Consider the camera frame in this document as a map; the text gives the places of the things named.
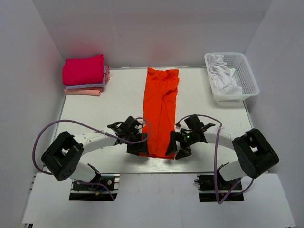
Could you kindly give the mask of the orange t-shirt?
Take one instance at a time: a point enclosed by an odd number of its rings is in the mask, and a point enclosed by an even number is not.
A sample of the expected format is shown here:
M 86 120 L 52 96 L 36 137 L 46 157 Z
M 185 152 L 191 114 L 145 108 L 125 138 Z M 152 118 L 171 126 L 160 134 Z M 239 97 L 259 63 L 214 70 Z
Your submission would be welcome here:
M 175 130 L 176 97 L 179 71 L 148 68 L 143 98 L 143 117 L 150 123 L 143 128 L 149 134 L 147 141 L 150 157 L 173 159 L 166 155 L 170 133 Z

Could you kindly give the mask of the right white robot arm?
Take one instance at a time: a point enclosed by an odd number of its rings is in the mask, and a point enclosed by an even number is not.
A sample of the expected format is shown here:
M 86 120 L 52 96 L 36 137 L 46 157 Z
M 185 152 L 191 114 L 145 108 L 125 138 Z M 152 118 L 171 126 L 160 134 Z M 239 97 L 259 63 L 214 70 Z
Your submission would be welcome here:
M 188 128 L 171 131 L 166 155 L 172 154 L 177 160 L 189 157 L 192 154 L 190 147 L 200 142 L 214 144 L 215 149 L 223 146 L 234 150 L 237 160 L 215 169 L 214 182 L 219 189 L 224 190 L 231 185 L 232 180 L 245 176 L 256 179 L 279 163 L 278 155 L 258 129 L 253 128 L 233 139 L 221 133 L 221 125 L 216 132 L 208 132 L 214 124 L 204 124 L 200 117 L 200 114 L 193 114 L 182 118 Z

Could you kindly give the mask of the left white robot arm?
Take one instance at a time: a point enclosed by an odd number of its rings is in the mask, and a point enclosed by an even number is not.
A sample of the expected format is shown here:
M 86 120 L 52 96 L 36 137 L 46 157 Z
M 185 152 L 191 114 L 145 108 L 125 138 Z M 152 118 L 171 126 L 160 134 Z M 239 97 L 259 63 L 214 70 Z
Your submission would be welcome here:
M 150 133 L 143 127 L 150 127 L 144 118 L 129 116 L 124 122 L 115 122 L 104 129 L 88 128 L 90 133 L 72 135 L 60 133 L 51 143 L 41 161 L 57 181 L 72 179 L 94 190 L 100 185 L 101 173 L 93 165 L 80 162 L 83 155 L 105 147 L 126 144 L 127 151 L 134 155 L 148 154 Z

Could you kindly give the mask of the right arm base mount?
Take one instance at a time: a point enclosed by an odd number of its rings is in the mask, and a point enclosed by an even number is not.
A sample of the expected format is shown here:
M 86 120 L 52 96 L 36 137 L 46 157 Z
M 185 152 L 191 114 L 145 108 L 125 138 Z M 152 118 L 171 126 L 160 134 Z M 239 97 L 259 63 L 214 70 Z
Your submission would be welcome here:
M 198 187 L 199 201 L 200 202 L 217 202 L 214 186 L 214 175 L 198 175 L 194 180 L 194 183 Z M 241 182 L 238 180 L 232 180 L 225 182 L 221 177 L 218 176 L 218 198 L 222 200 L 230 189 L 237 183 L 234 190 L 228 195 L 225 201 L 244 201 L 244 196 L 241 191 L 243 190 Z

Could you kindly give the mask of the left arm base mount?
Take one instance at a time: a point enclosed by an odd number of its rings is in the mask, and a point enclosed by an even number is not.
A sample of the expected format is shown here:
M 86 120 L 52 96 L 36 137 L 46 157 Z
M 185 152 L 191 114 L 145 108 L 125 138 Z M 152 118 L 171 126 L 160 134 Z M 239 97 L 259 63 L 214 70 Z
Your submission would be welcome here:
M 72 181 L 69 200 L 70 201 L 114 201 L 119 190 L 119 174 L 102 174 L 99 185 L 82 184 L 76 180 Z

